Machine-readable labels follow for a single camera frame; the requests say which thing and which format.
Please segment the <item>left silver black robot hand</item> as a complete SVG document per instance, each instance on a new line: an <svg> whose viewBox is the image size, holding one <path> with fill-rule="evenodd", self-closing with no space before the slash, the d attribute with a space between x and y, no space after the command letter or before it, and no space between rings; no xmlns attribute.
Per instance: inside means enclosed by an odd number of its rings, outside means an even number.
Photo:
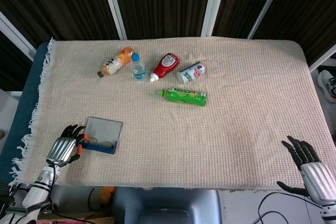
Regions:
<svg viewBox="0 0 336 224"><path fill-rule="evenodd" d="M47 155L46 162L51 167L64 167L80 158L82 155L82 141L85 135L82 131L85 126L69 125L60 137L58 137L50 152Z"/></svg>

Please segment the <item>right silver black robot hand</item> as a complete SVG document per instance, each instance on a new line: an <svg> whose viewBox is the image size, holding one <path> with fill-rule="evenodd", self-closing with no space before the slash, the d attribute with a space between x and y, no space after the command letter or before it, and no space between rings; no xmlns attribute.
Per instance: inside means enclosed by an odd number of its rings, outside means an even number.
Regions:
<svg viewBox="0 0 336 224"><path fill-rule="evenodd" d="M290 187L281 181L277 185L284 191L310 197L321 207L335 205L335 178L312 145L287 136L282 145L288 150L303 180L304 188Z"/></svg>

